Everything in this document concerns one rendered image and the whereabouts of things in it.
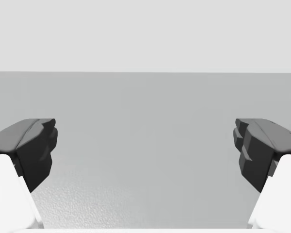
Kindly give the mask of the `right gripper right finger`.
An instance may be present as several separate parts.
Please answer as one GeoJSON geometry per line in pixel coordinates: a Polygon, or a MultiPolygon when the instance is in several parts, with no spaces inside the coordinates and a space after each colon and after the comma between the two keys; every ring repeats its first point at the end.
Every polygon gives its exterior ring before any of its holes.
{"type": "Polygon", "coordinates": [[[291,230],[291,131],[261,118],[238,118],[235,124],[241,174],[260,193],[249,226],[291,230]]]}

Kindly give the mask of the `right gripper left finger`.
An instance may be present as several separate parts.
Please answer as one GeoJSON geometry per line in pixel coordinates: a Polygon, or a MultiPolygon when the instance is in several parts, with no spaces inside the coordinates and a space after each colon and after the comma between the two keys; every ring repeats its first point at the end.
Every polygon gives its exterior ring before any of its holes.
{"type": "Polygon", "coordinates": [[[0,230],[44,228],[31,193],[50,174],[55,124],[30,118],[0,131],[0,230]]]}

